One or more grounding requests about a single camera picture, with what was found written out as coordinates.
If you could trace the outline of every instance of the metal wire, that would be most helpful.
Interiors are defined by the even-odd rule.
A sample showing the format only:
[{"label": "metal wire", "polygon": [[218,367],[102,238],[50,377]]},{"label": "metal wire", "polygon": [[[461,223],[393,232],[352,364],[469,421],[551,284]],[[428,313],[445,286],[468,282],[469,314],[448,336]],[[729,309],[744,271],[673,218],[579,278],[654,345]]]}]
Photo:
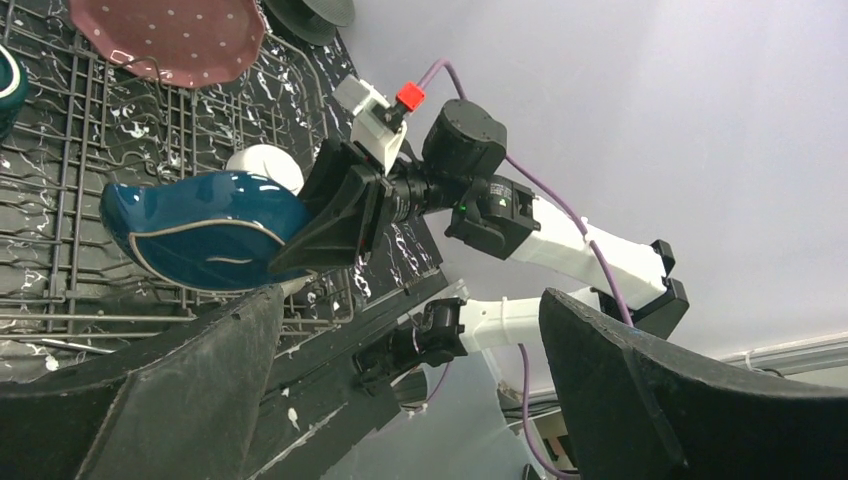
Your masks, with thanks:
[{"label": "metal wire", "polygon": [[[62,16],[15,0],[2,7],[3,43],[31,87],[0,151],[0,341],[105,354],[234,298],[135,265],[100,225],[100,192],[106,182],[157,185],[220,170],[259,143],[285,149],[308,173],[328,133],[309,58],[268,34],[237,81],[185,90],[155,81],[153,58],[133,63],[154,80],[100,58]],[[282,335],[292,340],[349,322],[349,272],[313,282],[284,310]]]}]

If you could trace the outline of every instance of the teal mug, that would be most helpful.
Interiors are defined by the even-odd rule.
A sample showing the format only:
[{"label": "teal mug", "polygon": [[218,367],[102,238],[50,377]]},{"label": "teal mug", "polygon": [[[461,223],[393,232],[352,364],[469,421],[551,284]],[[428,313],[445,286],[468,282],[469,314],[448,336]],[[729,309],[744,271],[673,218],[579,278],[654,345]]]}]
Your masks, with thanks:
[{"label": "teal mug", "polygon": [[27,93],[26,70],[8,48],[0,45],[0,142],[12,133]]}]

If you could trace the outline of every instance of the dish rack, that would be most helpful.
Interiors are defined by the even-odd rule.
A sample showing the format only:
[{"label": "dish rack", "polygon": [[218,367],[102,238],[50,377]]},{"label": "dish rack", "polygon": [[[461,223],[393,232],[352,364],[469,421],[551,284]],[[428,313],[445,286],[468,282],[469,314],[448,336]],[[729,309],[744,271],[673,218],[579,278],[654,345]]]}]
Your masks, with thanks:
[{"label": "dish rack", "polygon": [[[62,14],[15,0],[0,12],[3,43],[31,84],[0,152],[0,342],[106,354],[234,298],[135,265],[100,225],[100,192],[220,170],[258,143],[288,151],[308,174],[327,135],[309,58],[267,34],[238,80],[185,90],[110,64]],[[134,61],[158,70],[155,59]],[[280,348],[349,322],[353,310],[348,271],[312,282],[286,300]]]}]

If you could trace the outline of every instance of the blue glazed plate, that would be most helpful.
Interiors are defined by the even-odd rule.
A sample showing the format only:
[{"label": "blue glazed plate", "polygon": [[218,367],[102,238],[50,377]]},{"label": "blue glazed plate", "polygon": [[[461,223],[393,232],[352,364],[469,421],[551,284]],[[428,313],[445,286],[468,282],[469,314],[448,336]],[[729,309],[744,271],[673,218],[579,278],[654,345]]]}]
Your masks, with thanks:
[{"label": "blue glazed plate", "polygon": [[307,274],[268,272],[312,216],[260,175],[225,171],[156,187],[109,184],[100,217],[133,261],[181,287],[237,293]]}]

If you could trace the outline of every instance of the gray wall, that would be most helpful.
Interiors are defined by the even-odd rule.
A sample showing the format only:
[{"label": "gray wall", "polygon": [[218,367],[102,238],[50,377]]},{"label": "gray wall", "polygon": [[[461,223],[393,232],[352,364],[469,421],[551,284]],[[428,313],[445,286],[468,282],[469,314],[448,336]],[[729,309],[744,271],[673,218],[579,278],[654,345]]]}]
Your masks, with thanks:
[{"label": "gray wall", "polygon": [[[672,340],[723,354],[848,329],[848,3],[357,0],[343,32],[384,93],[449,57],[510,151],[595,225],[672,243]],[[416,145],[452,95],[440,77]],[[508,167],[503,173],[517,175]],[[444,239],[472,295],[573,283]]]}]

